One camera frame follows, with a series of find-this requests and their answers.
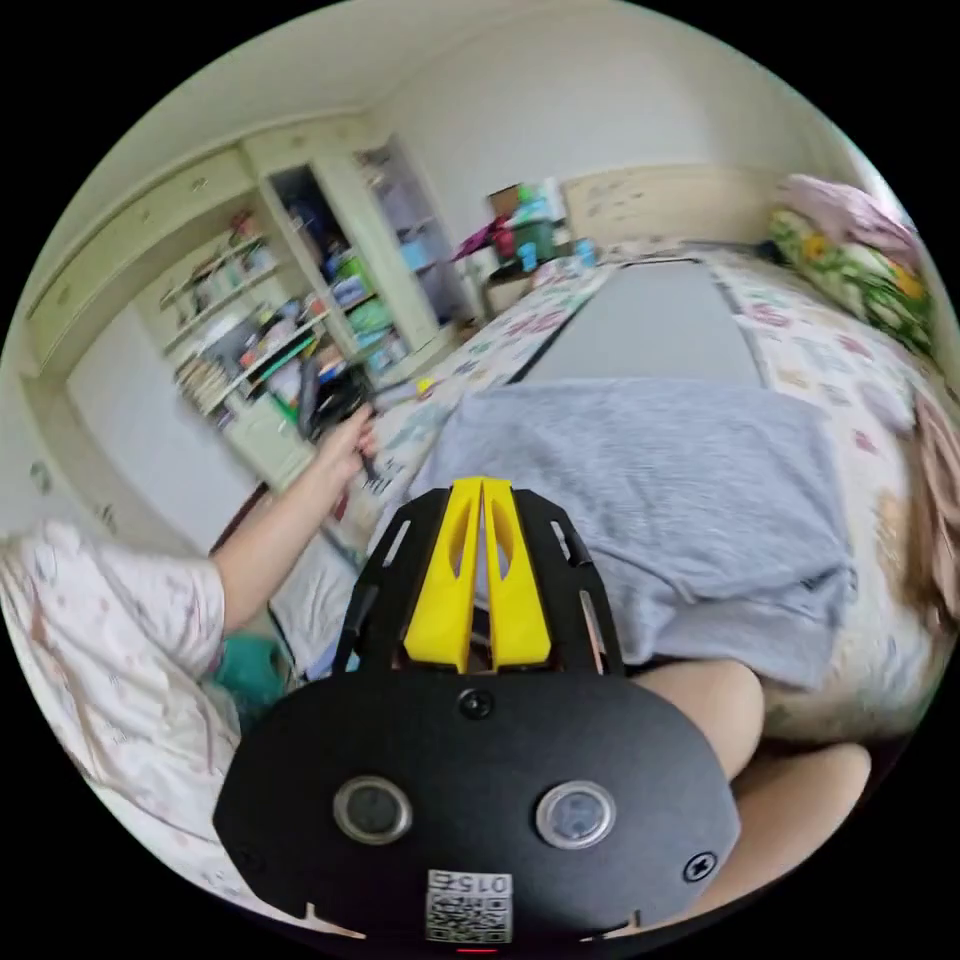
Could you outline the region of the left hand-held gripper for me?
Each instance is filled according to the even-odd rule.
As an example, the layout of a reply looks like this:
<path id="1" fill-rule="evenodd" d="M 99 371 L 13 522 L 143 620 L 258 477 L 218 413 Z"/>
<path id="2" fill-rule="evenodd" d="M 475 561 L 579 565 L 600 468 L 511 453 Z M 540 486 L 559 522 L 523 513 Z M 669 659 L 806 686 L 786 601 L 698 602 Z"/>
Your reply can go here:
<path id="1" fill-rule="evenodd" d="M 416 382 L 416 395 L 429 396 L 436 386 L 433 378 Z M 375 388 L 362 365 L 347 365 L 318 379 L 313 406 L 313 442 L 348 420 L 361 407 L 372 403 Z"/>

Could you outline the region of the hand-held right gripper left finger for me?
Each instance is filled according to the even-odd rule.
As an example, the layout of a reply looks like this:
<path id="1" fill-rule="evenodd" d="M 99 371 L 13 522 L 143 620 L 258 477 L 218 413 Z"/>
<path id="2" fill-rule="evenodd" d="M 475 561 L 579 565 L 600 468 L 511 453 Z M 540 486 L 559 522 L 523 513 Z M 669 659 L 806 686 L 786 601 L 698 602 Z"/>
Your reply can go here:
<path id="1" fill-rule="evenodd" d="M 455 481 L 404 640 L 415 664 L 465 673 L 473 629 L 481 479 Z"/>

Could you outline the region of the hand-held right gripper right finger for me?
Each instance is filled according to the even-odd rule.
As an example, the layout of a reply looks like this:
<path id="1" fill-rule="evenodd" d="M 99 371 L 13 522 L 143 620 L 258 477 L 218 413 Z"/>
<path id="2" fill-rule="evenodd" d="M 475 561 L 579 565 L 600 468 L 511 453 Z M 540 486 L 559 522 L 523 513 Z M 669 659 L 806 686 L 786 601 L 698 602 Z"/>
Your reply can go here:
<path id="1" fill-rule="evenodd" d="M 551 641 L 510 483 L 482 480 L 490 651 L 495 670 L 539 668 Z"/>

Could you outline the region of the person's left hand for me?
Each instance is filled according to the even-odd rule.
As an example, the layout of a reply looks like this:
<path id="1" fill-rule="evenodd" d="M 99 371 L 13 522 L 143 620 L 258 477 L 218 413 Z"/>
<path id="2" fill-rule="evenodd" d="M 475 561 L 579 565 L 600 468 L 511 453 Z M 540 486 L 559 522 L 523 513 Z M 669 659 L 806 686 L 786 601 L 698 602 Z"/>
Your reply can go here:
<path id="1" fill-rule="evenodd" d="M 374 414 L 363 405 L 330 430 L 318 453 L 318 468 L 331 491 L 341 492 L 375 454 Z"/>

